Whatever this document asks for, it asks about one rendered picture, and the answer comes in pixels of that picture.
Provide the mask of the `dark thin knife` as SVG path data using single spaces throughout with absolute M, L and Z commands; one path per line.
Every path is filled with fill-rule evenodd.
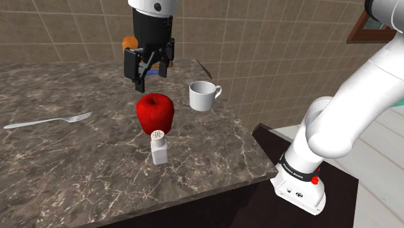
M 196 59 L 196 61 L 197 61 L 197 63 L 201 66 L 201 68 L 204 70 L 205 74 L 212 80 L 212 79 L 213 79 L 213 78 L 212 78 L 212 75 L 211 75 L 211 73 L 208 71 L 208 69 L 207 69 L 206 67 L 204 67 L 203 64 L 202 64 L 198 59 Z

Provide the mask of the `white mug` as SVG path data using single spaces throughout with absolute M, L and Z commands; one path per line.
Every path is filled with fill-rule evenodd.
M 196 111 L 209 111 L 214 107 L 215 99 L 222 93 L 220 85 L 207 81 L 192 82 L 189 85 L 189 104 Z

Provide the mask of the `silver fork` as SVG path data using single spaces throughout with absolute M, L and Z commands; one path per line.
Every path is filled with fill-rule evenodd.
M 10 125 L 4 126 L 3 128 L 4 129 L 19 128 L 19 127 L 24 127 L 24 126 L 41 124 L 41 123 L 45 123 L 45 122 L 51 122 L 51 121 L 55 121 L 55 120 L 63 120 L 63 121 L 66 121 L 66 122 L 78 122 L 78 121 L 81 121 L 81 120 L 84 120 L 86 118 L 91 117 L 92 114 L 93 114 L 93 112 L 90 111 L 88 113 L 84 113 L 84 114 L 73 116 L 73 117 L 61 117 L 61 118 L 54 118 L 54 119 L 47 119 L 47 120 L 37 120 L 37 121 L 32 121 L 32 122 L 23 122 L 23 123 L 17 123 L 17 124 L 10 124 Z

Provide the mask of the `brown framed window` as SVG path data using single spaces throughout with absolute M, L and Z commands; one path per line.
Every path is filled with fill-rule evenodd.
M 347 37 L 347 44 L 388 43 L 396 35 L 396 31 L 384 26 L 382 29 L 365 29 L 370 16 L 363 10 L 357 23 Z

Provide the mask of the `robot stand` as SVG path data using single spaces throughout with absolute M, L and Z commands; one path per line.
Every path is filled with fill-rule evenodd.
M 324 210 L 313 216 L 279 198 L 270 181 L 258 185 L 247 212 L 250 228 L 353 228 L 359 180 L 327 162 L 320 165 L 325 185 Z

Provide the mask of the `white salt shaker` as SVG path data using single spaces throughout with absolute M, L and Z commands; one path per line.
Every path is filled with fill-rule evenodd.
M 155 130 L 151 133 L 151 154 L 153 163 L 161 165 L 168 162 L 168 145 L 166 135 L 162 130 Z

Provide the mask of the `orange container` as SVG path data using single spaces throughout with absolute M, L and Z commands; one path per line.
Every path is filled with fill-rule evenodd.
M 122 53 L 124 53 L 125 48 L 136 49 L 138 47 L 138 41 L 135 36 L 126 36 L 122 41 Z M 159 62 L 152 65 L 152 69 L 159 68 Z M 170 61 L 168 67 L 173 67 L 173 61 Z

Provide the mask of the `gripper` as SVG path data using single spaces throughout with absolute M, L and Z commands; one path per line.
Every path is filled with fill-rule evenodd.
M 133 9 L 133 32 L 139 49 L 124 49 L 124 76 L 135 84 L 138 92 L 145 92 L 144 78 L 152 61 L 159 61 L 159 76 L 166 78 L 167 68 L 174 59 L 172 22 L 172 16 L 153 17 Z

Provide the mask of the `red apple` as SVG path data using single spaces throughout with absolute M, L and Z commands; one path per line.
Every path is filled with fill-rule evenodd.
M 167 134 L 171 130 L 175 109 L 168 96 L 159 93 L 144 95 L 137 102 L 136 112 L 146 134 L 151 135 L 155 130 Z

